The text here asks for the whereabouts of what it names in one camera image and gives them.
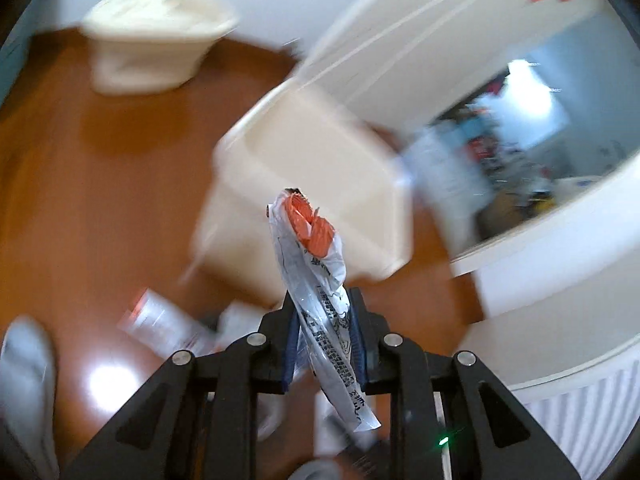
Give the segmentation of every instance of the trash bin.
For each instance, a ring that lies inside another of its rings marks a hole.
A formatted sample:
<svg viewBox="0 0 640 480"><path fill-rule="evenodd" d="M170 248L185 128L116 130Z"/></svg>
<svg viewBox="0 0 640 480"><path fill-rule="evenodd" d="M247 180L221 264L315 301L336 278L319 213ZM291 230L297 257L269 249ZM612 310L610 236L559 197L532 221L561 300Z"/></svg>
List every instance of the trash bin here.
<svg viewBox="0 0 640 480"><path fill-rule="evenodd" d="M215 0L103 0L82 20L94 40L92 83L103 94L154 93L195 76L205 54L236 26Z"/></svg>
<svg viewBox="0 0 640 480"><path fill-rule="evenodd" d="M268 93L214 150L197 260L266 304L284 297L266 206L298 188L340 234L348 279L388 278L412 254L412 202L397 157L313 85Z"/></svg>

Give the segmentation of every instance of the white container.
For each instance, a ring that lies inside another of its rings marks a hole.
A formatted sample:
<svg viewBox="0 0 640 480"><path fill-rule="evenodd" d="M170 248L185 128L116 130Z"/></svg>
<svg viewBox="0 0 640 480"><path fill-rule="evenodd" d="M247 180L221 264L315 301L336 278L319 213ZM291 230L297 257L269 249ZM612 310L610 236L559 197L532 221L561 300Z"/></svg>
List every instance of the white container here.
<svg viewBox="0 0 640 480"><path fill-rule="evenodd" d="M340 233L348 279L388 278L412 254L412 202L388 147L312 85L285 81L218 143L197 260L267 304L282 300L266 206L297 187Z"/></svg>
<svg viewBox="0 0 640 480"><path fill-rule="evenodd" d="M103 0L82 20L94 41L92 82L102 94L155 93L195 76L205 54L237 25L215 0Z"/></svg>

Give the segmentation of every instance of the triangular cutout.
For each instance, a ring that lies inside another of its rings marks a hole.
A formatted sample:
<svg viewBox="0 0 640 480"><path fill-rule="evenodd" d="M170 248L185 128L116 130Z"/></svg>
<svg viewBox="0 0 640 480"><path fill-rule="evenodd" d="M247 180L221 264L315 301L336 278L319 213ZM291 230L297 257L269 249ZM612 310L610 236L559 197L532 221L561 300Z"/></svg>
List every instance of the triangular cutout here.
<svg viewBox="0 0 640 480"><path fill-rule="evenodd" d="M148 449L154 439L168 393L169 385L160 384L129 420L118 428L116 441L138 449Z"/></svg>
<svg viewBox="0 0 640 480"><path fill-rule="evenodd" d="M496 447L512 446L530 437L529 430L488 383L480 384L480 398Z"/></svg>

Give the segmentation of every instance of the bright light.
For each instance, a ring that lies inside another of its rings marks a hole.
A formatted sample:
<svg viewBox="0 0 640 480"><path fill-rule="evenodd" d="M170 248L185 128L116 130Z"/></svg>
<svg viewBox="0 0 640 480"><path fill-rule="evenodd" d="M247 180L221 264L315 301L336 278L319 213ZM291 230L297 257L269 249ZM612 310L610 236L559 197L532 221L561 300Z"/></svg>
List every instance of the bright light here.
<svg viewBox="0 0 640 480"><path fill-rule="evenodd" d="M509 63L509 91L518 106L532 116L546 116L552 107L551 90L535 76L529 63L516 59Z"/></svg>
<svg viewBox="0 0 640 480"><path fill-rule="evenodd" d="M124 366L101 366L89 376L89 391L101 410L115 413L140 387L138 379Z"/></svg>

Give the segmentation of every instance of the silver screw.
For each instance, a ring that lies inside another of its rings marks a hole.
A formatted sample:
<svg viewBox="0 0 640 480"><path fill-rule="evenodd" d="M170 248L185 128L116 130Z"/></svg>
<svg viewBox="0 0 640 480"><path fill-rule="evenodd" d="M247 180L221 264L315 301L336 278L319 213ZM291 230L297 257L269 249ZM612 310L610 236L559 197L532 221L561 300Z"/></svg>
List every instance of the silver screw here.
<svg viewBox="0 0 640 480"><path fill-rule="evenodd" d="M402 344L402 336L398 334L385 335L385 344L389 346L400 346Z"/></svg>
<svg viewBox="0 0 640 480"><path fill-rule="evenodd" d="M251 346L262 346L267 342L267 336L260 332L254 332L246 337L246 341Z"/></svg>
<svg viewBox="0 0 640 480"><path fill-rule="evenodd" d="M182 366L191 361L191 353L186 350L178 350L172 357L171 361L174 362L174 365Z"/></svg>
<svg viewBox="0 0 640 480"><path fill-rule="evenodd" d="M458 362L464 366L471 366L476 364L476 355L471 352L460 352L458 354Z"/></svg>

